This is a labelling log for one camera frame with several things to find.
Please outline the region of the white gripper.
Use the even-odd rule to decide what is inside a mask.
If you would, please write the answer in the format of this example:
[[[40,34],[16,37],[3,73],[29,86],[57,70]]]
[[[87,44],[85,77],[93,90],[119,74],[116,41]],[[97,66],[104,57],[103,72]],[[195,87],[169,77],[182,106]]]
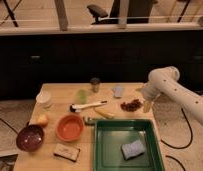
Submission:
[[[143,102],[143,112],[147,113],[152,108],[151,101],[154,101],[160,95],[160,91],[151,83],[146,83],[142,86],[141,93],[142,96],[146,99]]]

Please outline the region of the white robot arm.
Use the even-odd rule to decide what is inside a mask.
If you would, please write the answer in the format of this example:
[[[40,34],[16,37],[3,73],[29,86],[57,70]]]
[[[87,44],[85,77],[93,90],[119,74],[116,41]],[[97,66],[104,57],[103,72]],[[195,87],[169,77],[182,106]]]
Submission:
[[[154,69],[149,72],[148,82],[141,89],[142,96],[147,101],[154,101],[163,93],[203,126],[203,97],[180,85],[179,78],[180,72],[174,66]]]

